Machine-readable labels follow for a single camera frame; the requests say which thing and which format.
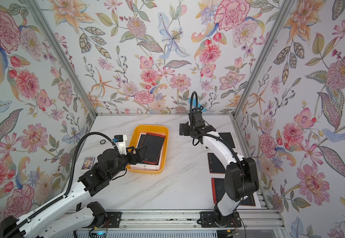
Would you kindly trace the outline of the pink writing tablet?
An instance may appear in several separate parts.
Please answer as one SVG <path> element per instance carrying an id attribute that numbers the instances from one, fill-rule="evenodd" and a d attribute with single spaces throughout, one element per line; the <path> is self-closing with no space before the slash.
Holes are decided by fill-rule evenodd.
<path id="1" fill-rule="evenodd" d="M 160 170 L 160 167 L 161 167 L 161 159 L 162 159 L 162 152 L 161 152 L 161 156 L 160 156 L 160 159 L 159 159 L 159 163 L 156 164 L 156 165 L 150 165 L 150 164 L 145 164 L 143 162 L 139 162 L 138 164 L 136 165 L 130 165 L 130 168 L 131 169 L 134 169 L 134 170 L 146 170 L 146 171 L 158 171 Z"/>

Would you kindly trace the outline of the yellow plastic storage box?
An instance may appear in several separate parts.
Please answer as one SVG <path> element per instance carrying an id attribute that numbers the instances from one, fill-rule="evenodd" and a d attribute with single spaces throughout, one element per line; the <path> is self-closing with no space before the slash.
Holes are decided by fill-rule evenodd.
<path id="1" fill-rule="evenodd" d="M 167 156 L 167 147 L 168 147 L 168 136 L 169 136 L 169 130 L 167 127 L 163 126 L 156 126 L 156 125 L 139 125 L 135 128 L 132 139 L 130 141 L 130 147 L 134 146 L 137 148 L 137 142 L 140 137 L 140 134 L 143 132 L 151 132 L 151 133 L 157 133 L 157 134 L 163 134 L 166 136 L 165 142 L 164 142 L 164 148 L 162 151 L 162 159 L 161 159 L 161 167 L 158 171 L 146 171 L 146 170 L 134 170 L 130 168 L 130 165 L 127 166 L 127 170 L 132 173 L 140 173 L 140 174 L 152 174 L 156 175 L 162 172 L 165 166 L 166 162 L 166 156 Z"/>

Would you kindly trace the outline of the small card box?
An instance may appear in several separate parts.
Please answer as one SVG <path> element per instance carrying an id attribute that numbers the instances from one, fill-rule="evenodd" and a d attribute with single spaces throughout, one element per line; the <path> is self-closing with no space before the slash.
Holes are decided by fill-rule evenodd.
<path id="1" fill-rule="evenodd" d="M 84 174 L 90 170 L 95 163 L 95 159 L 96 158 L 94 156 L 85 157 L 80 172 Z"/>

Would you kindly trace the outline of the red writing tablet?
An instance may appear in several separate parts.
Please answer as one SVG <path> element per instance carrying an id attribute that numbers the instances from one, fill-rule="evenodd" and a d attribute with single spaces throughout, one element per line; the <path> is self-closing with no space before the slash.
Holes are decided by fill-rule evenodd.
<path id="1" fill-rule="evenodd" d="M 138 143 L 139 147 L 146 147 L 146 149 L 141 152 L 143 157 L 142 162 L 150 165 L 158 164 L 164 142 L 165 136 L 162 134 L 142 134 Z"/>
<path id="2" fill-rule="evenodd" d="M 224 189 L 224 180 L 224 178 L 211 178 L 214 204 L 217 204 L 226 193 Z M 255 207 L 256 203 L 253 195 L 245 199 L 242 206 Z"/>
<path id="3" fill-rule="evenodd" d="M 209 165 L 209 172 L 211 174 L 225 174 L 226 168 L 220 162 L 220 160 L 215 156 L 214 153 L 208 153 L 208 165 Z"/>

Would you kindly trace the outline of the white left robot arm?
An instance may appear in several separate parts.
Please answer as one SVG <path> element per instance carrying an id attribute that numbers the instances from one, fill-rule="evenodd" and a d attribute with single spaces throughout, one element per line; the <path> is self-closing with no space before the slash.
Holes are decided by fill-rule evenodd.
<path id="1" fill-rule="evenodd" d="M 128 147 L 126 154 L 120 154 L 116 149 L 107 149 L 99 155 L 98 162 L 79 177 L 78 181 L 69 184 L 66 191 L 45 203 L 39 208 L 20 218 L 9 216 L 1 222 L 1 238 L 32 238 L 40 235 L 53 221 L 63 215 L 72 206 L 92 197 L 110 181 L 118 178 L 117 174 L 124 171 L 128 165 L 142 162 L 147 146 L 139 148 Z"/>

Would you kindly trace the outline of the white writing tablet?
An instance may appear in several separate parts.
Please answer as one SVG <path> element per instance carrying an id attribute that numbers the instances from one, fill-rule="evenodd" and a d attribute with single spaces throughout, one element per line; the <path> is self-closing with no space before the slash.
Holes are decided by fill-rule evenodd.
<path id="1" fill-rule="evenodd" d="M 231 132 L 211 132 L 211 134 L 224 140 L 232 149 L 238 149 L 239 146 L 235 142 Z"/>

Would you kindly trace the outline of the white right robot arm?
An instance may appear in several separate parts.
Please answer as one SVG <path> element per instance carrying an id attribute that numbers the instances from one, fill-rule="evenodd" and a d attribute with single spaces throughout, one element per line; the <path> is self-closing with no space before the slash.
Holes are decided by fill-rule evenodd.
<path id="1" fill-rule="evenodd" d="M 245 199 L 259 190 L 256 162 L 251 158 L 242 159 L 226 143 L 212 125 L 206 125 L 200 110 L 190 111 L 189 121 L 179 125 L 179 134 L 197 139 L 199 143 L 209 148 L 224 166 L 225 194 L 216 203 L 212 212 L 200 212 L 197 223 L 203 228 L 230 225 L 241 227 L 237 209 Z"/>

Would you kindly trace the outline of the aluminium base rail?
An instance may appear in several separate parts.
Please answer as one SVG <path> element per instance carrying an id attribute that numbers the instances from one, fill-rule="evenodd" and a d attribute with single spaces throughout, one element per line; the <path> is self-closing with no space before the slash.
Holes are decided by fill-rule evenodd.
<path id="1" fill-rule="evenodd" d="M 106 210 L 83 208 L 52 217 L 47 211 L 26 223 L 20 230 L 26 238 L 61 238 L 73 231 L 105 237 L 216 237 L 226 231 L 241 237 L 273 234 L 287 238 L 281 215 L 276 210 L 238 209 L 230 220 L 217 223 L 213 210 Z"/>

